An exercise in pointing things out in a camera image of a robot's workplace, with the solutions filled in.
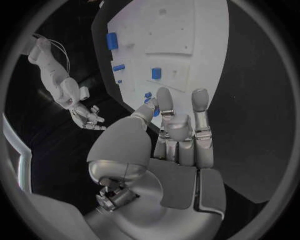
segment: cable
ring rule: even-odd
[[[55,46],[57,49],[59,49],[65,55],[65,58],[66,58],[66,71],[69,74],[70,73],[70,68],[71,68],[70,59],[68,57],[68,54],[67,54],[67,51],[66,51],[64,45],[62,45],[60,42],[58,42],[56,40],[48,39],[45,36],[43,36],[41,34],[38,34],[38,33],[34,33],[33,36],[35,36],[37,38],[43,38],[43,39],[48,40],[53,46]]]

